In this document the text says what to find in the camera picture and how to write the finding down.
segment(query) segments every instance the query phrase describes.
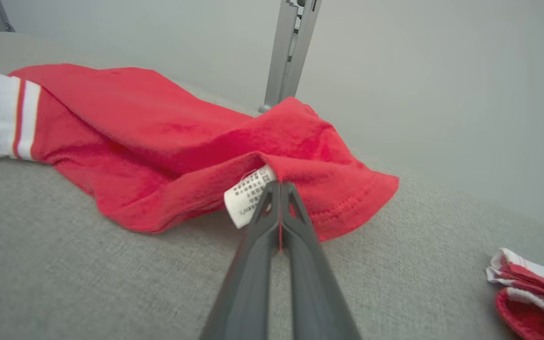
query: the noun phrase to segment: white clothing tag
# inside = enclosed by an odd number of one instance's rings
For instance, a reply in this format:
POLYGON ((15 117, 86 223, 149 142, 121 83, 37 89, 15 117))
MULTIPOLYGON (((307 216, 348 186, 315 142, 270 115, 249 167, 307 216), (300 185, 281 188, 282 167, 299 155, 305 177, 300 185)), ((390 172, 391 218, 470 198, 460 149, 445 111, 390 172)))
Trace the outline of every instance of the white clothing tag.
POLYGON ((259 203, 259 196, 264 191, 263 188, 268 182, 275 180, 274 171, 266 165, 224 192, 224 203, 236 228, 248 225, 259 203))

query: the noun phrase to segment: metal tongs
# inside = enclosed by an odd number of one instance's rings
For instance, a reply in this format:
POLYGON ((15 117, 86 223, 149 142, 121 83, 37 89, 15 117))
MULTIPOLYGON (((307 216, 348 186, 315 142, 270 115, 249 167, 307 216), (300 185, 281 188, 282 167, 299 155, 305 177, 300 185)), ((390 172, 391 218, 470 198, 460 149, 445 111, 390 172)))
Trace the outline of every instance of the metal tongs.
POLYGON ((295 340, 359 340, 295 185, 273 181, 263 194, 209 314, 200 340, 268 337, 270 262, 289 254, 295 340))

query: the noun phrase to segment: red stripe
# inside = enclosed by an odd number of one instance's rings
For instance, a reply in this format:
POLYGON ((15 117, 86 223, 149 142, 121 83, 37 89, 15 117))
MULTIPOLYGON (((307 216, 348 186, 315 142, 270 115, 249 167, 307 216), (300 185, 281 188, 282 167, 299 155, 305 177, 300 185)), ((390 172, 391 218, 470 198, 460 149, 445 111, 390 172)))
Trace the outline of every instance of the red stripe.
POLYGON ((18 103, 16 106, 16 135, 14 136, 14 143, 12 145, 12 150, 17 159, 21 159, 18 154, 18 143, 20 143, 20 133, 22 131, 22 106, 24 106, 24 79, 20 80, 20 88, 18 90, 18 103))

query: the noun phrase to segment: red cloth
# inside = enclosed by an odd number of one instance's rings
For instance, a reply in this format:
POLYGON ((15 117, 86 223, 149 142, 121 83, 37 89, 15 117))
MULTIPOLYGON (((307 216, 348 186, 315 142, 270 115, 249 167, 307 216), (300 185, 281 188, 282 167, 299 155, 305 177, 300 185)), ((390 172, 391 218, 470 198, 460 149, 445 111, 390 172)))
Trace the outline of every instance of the red cloth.
POLYGON ((264 162, 296 185, 322 241, 358 228, 398 189, 294 98, 252 118, 146 69, 40 65, 11 76, 42 86, 31 157, 130 230, 160 232, 222 209, 224 191, 264 162))
POLYGON ((490 263, 487 279, 507 286, 496 297, 501 317, 522 338, 544 340, 544 267, 505 248, 490 263))

